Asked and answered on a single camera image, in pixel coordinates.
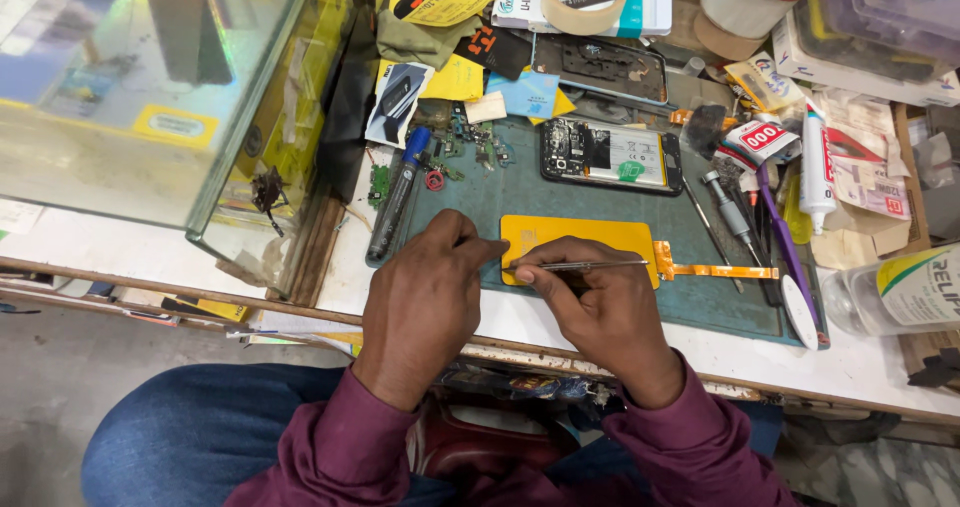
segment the white table surface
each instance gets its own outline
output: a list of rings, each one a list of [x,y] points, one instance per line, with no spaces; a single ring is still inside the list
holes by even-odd
[[[370,211],[373,220],[366,201],[357,204]],[[359,220],[342,227],[318,308],[362,313],[374,273],[363,260],[368,239]],[[45,209],[29,234],[0,239],[0,256],[250,298],[264,296],[263,289],[218,270],[214,258],[187,242],[182,232],[59,209]],[[574,349],[540,299],[483,291],[481,309],[478,335]],[[831,348],[808,351],[677,324],[666,324],[664,330],[667,341],[701,374],[960,417],[960,396],[906,385],[904,357],[895,338],[858,338],[832,324]]]

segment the pcb cleaner bottle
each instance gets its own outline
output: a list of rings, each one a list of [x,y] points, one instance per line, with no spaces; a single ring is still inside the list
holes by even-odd
[[[799,211],[810,215],[813,234],[820,235],[824,232],[824,218],[836,210],[837,202],[834,199],[834,163],[829,152],[827,125],[810,98],[806,99],[802,141]]]
[[[821,294],[826,315],[853,334],[960,329],[960,243],[834,272]]]

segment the fingernail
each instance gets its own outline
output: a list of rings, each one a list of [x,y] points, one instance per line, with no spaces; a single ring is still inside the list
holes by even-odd
[[[526,268],[523,268],[523,269],[521,269],[521,270],[518,270],[518,271],[516,272],[516,277],[517,277],[518,279],[520,279],[520,280],[523,280],[524,282],[526,282],[526,283],[528,283],[528,284],[532,284],[533,281],[534,281],[534,273],[531,272],[530,270],[526,269]]]

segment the wrist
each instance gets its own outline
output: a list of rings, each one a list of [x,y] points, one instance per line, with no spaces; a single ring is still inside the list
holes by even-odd
[[[364,359],[362,350],[351,371],[371,395],[404,412],[414,411],[430,387],[430,382],[424,384],[402,370],[383,366],[382,358]]]
[[[667,347],[665,352],[643,359],[619,378],[636,406],[658,410],[677,402],[684,393],[687,367],[680,356]]]

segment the tweezers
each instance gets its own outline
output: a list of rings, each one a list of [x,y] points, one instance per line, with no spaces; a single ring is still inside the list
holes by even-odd
[[[604,267],[623,267],[625,265],[649,265],[650,262],[645,259],[630,261],[578,261],[574,263],[543,263],[537,265],[544,271],[577,271],[580,269],[603,269]],[[517,270],[516,267],[503,268],[503,272],[512,273]]]

